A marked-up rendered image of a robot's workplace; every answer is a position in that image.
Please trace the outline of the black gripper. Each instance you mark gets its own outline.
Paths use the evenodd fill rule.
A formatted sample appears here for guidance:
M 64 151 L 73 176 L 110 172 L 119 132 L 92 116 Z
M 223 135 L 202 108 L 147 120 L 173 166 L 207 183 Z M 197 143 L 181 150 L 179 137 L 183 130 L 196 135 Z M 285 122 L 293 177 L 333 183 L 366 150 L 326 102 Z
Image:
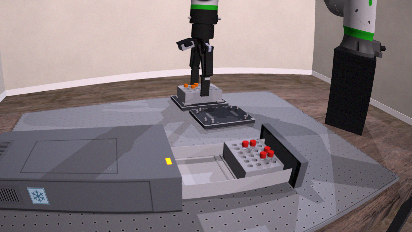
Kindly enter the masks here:
M 215 25 L 195 25 L 192 24 L 191 37 L 197 39 L 195 47 L 191 48 L 190 67 L 191 83 L 199 84 L 200 70 L 201 77 L 201 97 L 210 96 L 210 78 L 214 75 L 214 46 L 210 46 L 210 39 L 214 38 Z M 200 68 L 201 64 L 201 68 Z

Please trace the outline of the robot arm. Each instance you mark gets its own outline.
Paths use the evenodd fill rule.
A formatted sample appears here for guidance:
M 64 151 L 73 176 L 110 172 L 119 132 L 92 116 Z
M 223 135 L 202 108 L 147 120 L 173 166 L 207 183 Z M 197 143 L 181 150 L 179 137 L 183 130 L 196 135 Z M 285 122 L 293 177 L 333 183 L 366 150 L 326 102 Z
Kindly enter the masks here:
M 340 49 L 367 58 L 382 58 L 385 46 L 373 40 L 375 35 L 377 0 L 324 0 L 327 8 L 343 17 L 344 37 Z M 219 0 L 191 0 L 189 23 L 213 26 L 218 24 Z M 176 42 L 179 50 L 186 51 L 198 44 L 198 39 L 187 38 Z

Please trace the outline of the white tube rack with holes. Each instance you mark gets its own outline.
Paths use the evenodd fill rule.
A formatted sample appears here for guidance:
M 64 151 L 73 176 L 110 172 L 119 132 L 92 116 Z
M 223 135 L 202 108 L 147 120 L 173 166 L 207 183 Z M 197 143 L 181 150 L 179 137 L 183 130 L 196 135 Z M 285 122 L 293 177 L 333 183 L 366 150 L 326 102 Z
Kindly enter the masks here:
M 256 141 L 255 148 L 250 148 L 251 140 Z M 243 141 L 248 141 L 247 149 L 243 149 Z M 284 164 L 273 155 L 272 159 L 260 160 L 261 152 L 267 147 L 260 138 L 224 141 L 223 158 L 237 179 L 260 176 L 283 171 Z
M 210 84 L 209 96 L 201 97 L 201 84 L 194 90 L 191 89 L 191 85 L 187 89 L 183 86 L 177 86 L 177 96 L 185 104 L 202 104 L 202 103 L 214 103 L 222 101 L 223 91 Z

